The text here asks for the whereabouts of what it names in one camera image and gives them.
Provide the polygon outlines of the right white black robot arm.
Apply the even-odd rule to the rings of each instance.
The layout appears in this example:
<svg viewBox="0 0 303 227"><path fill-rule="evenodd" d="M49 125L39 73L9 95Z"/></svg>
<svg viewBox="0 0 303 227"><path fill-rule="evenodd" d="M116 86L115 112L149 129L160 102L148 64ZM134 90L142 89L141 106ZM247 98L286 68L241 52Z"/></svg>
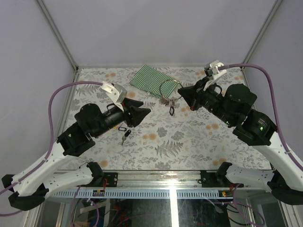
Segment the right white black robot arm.
<svg viewBox="0 0 303 227"><path fill-rule="evenodd" d="M243 84L230 85L225 95L217 93L217 84L206 87L206 79L183 87L178 93L192 111L203 107L224 122L232 133L248 146L259 151L274 170L255 170L223 162L216 171L220 186L242 184L271 193L288 205L303 203L303 172L291 160L278 135L278 128L264 113L252 108L257 96Z"/></svg>

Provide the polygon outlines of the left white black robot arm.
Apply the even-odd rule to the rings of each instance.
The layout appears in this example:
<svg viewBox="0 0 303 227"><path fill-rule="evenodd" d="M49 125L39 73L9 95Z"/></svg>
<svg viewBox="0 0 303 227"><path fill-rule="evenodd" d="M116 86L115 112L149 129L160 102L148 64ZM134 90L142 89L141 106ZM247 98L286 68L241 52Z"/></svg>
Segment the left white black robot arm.
<svg viewBox="0 0 303 227"><path fill-rule="evenodd" d="M142 107L142 101L125 98L122 107L109 104L101 112L97 104L86 104L75 114L76 122L63 132L53 144L51 151L40 157L35 165L41 166L31 173L30 169L18 175L5 175L1 181L12 194L8 197L11 207L31 210L53 194L75 186L100 186L104 173L96 162L88 162L78 170L54 175L60 167L81 156L95 146L97 138L118 124L125 122L128 127L138 126L151 112Z"/></svg>

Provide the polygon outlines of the large silver keyring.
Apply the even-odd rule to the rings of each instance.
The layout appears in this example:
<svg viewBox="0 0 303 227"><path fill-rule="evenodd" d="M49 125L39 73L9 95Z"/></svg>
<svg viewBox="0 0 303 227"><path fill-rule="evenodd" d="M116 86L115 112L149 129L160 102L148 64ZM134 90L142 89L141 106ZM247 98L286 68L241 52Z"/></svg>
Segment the large silver keyring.
<svg viewBox="0 0 303 227"><path fill-rule="evenodd" d="M182 84L176 79L164 80L159 86L160 103L168 106L179 100L178 89L182 88Z"/></svg>

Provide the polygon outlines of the black tag with white label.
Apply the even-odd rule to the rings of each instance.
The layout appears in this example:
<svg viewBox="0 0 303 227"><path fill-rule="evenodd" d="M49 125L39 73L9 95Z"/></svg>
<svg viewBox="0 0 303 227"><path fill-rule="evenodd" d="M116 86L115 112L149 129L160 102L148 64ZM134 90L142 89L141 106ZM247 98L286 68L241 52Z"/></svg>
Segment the black tag with white label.
<svg viewBox="0 0 303 227"><path fill-rule="evenodd" d="M118 127L118 130L119 131L127 131L127 128L125 128L125 127Z"/></svg>

